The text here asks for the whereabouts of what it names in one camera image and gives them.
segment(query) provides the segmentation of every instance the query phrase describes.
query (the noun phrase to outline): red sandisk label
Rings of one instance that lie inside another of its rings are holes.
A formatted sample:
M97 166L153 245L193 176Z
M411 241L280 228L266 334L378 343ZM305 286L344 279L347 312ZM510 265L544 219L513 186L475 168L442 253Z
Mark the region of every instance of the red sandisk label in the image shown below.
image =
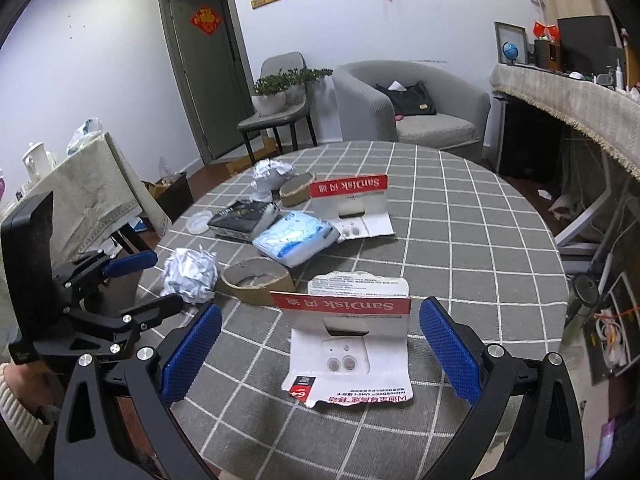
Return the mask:
M386 174L320 180L309 185L309 195L311 198L320 198L322 196L382 191L388 187L388 183L389 177Z
M289 389L289 393L300 402L305 402L314 385L315 377L298 376Z
M289 310L333 312L334 314L372 314L404 316L411 310L409 298L338 298L310 296L293 292L272 292L276 306Z

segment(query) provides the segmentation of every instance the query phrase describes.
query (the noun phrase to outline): door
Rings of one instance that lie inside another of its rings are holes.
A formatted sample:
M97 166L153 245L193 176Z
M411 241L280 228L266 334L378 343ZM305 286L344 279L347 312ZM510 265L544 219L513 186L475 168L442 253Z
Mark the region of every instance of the door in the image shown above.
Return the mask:
M219 0L169 0L182 67L191 91L198 120L213 158L244 144L238 123L251 110L236 72L222 4ZM209 35L191 23L203 6L210 7L222 22Z

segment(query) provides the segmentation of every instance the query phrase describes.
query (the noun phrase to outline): white flower pot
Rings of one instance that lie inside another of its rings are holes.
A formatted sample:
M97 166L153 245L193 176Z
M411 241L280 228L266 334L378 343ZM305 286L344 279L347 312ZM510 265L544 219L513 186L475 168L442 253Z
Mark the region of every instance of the white flower pot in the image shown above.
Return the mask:
M278 92L273 95L252 95L251 101L254 103L254 108L258 115L267 117L284 110L287 95L284 92Z
M305 100L305 86L302 84L293 85L287 88L287 105L301 105Z

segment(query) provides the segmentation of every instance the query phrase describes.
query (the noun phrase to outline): round table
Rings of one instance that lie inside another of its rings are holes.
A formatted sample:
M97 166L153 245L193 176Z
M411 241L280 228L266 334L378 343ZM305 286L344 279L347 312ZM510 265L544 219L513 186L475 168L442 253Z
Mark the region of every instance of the round table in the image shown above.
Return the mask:
M558 350L568 291L552 235L529 203L493 173L448 153L391 142L345 142L286 156L318 178L389 175L388 209L396 237L334 244L292 270L299 292L332 270L402 276L412 295L408 335L414 398L348 408L306 408L280 388L289 369L290 329L279 309L218 295L224 325L188 398L172 410L210 462L243 480L420 478L456 432L468 404L457 398L418 327L420 302L436 296L452 318L485 342L519 357ZM250 193L251 170L207 193L158 245L159 263L178 247L203 247L220 264L255 256L252 245L192 236L193 212L213 212ZM297 209L312 212L312 202ZM140 296L161 290L157 269ZM155 346L181 314L143 342ZM515 411L498 429L509 433Z

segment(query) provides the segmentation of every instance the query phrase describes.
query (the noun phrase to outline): potted plant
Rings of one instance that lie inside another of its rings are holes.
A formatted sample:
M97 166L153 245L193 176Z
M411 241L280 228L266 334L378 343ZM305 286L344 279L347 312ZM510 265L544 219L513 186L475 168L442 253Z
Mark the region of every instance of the potted plant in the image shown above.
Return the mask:
M310 69L293 68L286 75L289 78L289 89L287 89L287 104L301 104L305 94L306 83L318 83L327 76L334 73L330 68Z
M287 101L285 90L289 86L289 77L282 70L258 79L254 85L255 95L251 96L258 115L267 117L283 111Z

